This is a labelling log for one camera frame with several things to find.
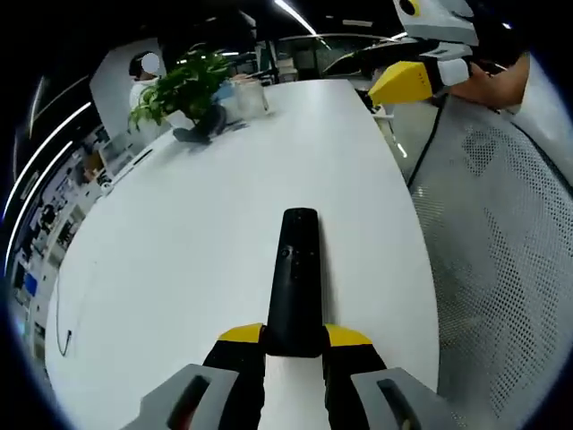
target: green leaves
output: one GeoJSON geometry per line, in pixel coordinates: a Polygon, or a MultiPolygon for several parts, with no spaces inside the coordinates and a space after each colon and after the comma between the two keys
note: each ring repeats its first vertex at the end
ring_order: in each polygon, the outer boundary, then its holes
{"type": "Polygon", "coordinates": [[[139,105],[129,115],[129,124],[138,130],[142,119],[160,125],[165,116],[176,110],[198,121],[227,76],[228,61],[220,52],[195,45],[179,59],[174,70],[141,94],[139,105]]]}

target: wall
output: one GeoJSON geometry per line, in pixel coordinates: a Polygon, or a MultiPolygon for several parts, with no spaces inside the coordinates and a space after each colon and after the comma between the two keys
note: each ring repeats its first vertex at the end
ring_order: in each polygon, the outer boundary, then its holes
{"type": "Polygon", "coordinates": [[[110,139],[127,130],[129,93],[133,85],[129,63],[145,51],[159,56],[159,74],[164,75],[166,69],[157,39],[145,39],[109,51],[91,78],[91,97],[110,139]]]}

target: office floor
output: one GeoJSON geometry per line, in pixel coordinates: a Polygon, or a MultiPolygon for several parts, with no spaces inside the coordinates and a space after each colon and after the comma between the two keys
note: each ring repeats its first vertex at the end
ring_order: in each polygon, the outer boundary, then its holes
{"type": "Polygon", "coordinates": [[[375,118],[375,121],[407,181],[428,142],[438,108],[427,102],[408,103],[396,105],[393,113],[394,119],[375,118]]]}

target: black object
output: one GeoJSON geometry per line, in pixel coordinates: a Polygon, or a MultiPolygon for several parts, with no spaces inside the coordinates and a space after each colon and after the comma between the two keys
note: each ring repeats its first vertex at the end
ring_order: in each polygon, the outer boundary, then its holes
{"type": "Polygon", "coordinates": [[[191,130],[185,128],[176,128],[173,131],[174,137],[179,142],[196,142],[209,144],[211,133],[221,134],[227,125],[227,111],[219,104],[213,104],[209,107],[203,118],[195,124],[191,130]]]}
{"type": "Polygon", "coordinates": [[[414,5],[409,0],[400,0],[400,8],[410,16],[415,15],[414,5]]]}
{"type": "Polygon", "coordinates": [[[147,150],[143,155],[141,155],[137,160],[135,160],[135,162],[133,163],[133,166],[137,166],[138,164],[140,164],[148,155],[150,155],[153,152],[153,149],[151,150],[147,150]]]}
{"type": "Polygon", "coordinates": [[[267,48],[267,52],[269,53],[270,70],[272,73],[273,81],[278,83],[278,68],[275,64],[275,58],[272,56],[272,49],[270,48],[270,41],[268,39],[265,40],[265,48],[267,48]]]}
{"type": "Polygon", "coordinates": [[[362,72],[369,76],[374,70],[389,67],[398,61],[419,61],[419,55],[433,51],[439,44],[438,40],[401,40],[367,47],[351,56],[340,57],[324,69],[322,75],[327,77],[362,72]]]}
{"type": "Polygon", "coordinates": [[[138,78],[143,73],[143,66],[141,65],[141,60],[147,55],[151,54],[151,51],[140,52],[137,56],[132,58],[129,63],[129,75],[138,78]]]}
{"type": "Polygon", "coordinates": [[[444,110],[444,106],[446,106],[446,102],[447,102],[447,100],[444,100],[444,102],[439,107],[438,113],[436,114],[436,119],[434,119],[434,121],[433,121],[433,127],[432,127],[432,131],[430,132],[430,137],[428,137],[426,144],[423,146],[422,153],[420,154],[420,157],[418,157],[418,160],[416,161],[416,163],[414,165],[414,169],[412,170],[412,174],[410,175],[410,177],[407,180],[406,186],[408,188],[410,188],[412,186],[412,183],[414,182],[414,178],[417,175],[418,170],[420,170],[420,166],[422,166],[422,161],[426,156],[426,152],[428,152],[428,149],[430,148],[430,144],[433,142],[433,138],[436,135],[436,132],[438,131],[438,125],[440,124],[441,113],[444,110]]]}
{"type": "Polygon", "coordinates": [[[72,338],[72,331],[68,330],[66,338],[65,338],[65,346],[64,349],[60,346],[60,278],[56,279],[56,342],[57,348],[60,351],[62,357],[68,353],[68,347],[70,346],[70,339],[72,338]]]}
{"type": "Polygon", "coordinates": [[[218,340],[203,365],[239,373],[218,429],[256,430],[265,401],[265,354],[261,344],[218,340]]]}
{"type": "Polygon", "coordinates": [[[358,90],[355,88],[356,94],[360,97],[360,100],[364,103],[364,105],[370,110],[371,113],[375,113],[374,105],[372,104],[372,99],[368,95],[368,91],[366,90],[358,90]]]}
{"type": "Polygon", "coordinates": [[[193,413],[197,409],[197,406],[199,406],[208,388],[209,381],[205,379],[205,377],[195,376],[187,388],[185,388],[179,401],[175,404],[173,412],[171,412],[167,420],[167,427],[174,429],[189,427],[193,413]]]}
{"type": "Polygon", "coordinates": [[[262,336],[272,356],[317,357],[322,352],[319,220],[313,209],[285,211],[262,336]]]}
{"type": "Polygon", "coordinates": [[[325,348],[322,368],[327,387],[324,404],[329,412],[330,428],[368,430],[370,427],[363,403],[350,376],[386,369],[374,346],[369,344],[325,348]]]}

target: black wire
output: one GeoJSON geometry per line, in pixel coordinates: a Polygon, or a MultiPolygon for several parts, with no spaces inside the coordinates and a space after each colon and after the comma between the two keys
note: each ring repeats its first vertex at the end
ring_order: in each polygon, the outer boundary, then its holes
{"type": "Polygon", "coordinates": [[[441,104],[441,106],[438,108],[438,113],[436,114],[436,118],[434,119],[433,122],[433,127],[432,127],[432,132],[430,133],[430,137],[428,137],[428,141],[426,142],[426,144],[423,146],[422,148],[422,152],[420,153],[420,157],[418,157],[418,160],[416,161],[415,165],[414,165],[414,169],[412,170],[412,174],[410,175],[410,177],[408,178],[408,181],[406,183],[406,186],[408,188],[410,188],[412,186],[412,183],[414,182],[414,178],[416,176],[416,174],[418,173],[418,170],[420,169],[420,166],[422,165],[422,161],[426,156],[426,152],[428,151],[428,149],[430,148],[430,144],[433,141],[434,136],[436,135],[436,132],[438,131],[438,125],[440,125],[440,118],[441,118],[441,113],[444,110],[444,107],[446,106],[446,103],[448,101],[445,99],[443,100],[443,103],[441,104]]]}
{"type": "Polygon", "coordinates": [[[65,340],[65,347],[64,350],[62,350],[62,347],[60,346],[60,318],[59,318],[59,314],[60,314],[60,277],[58,275],[58,277],[56,278],[56,341],[57,341],[57,348],[60,351],[60,354],[62,355],[62,357],[65,357],[65,355],[68,352],[68,347],[70,346],[70,339],[72,338],[72,331],[68,330],[68,334],[65,340]]]}

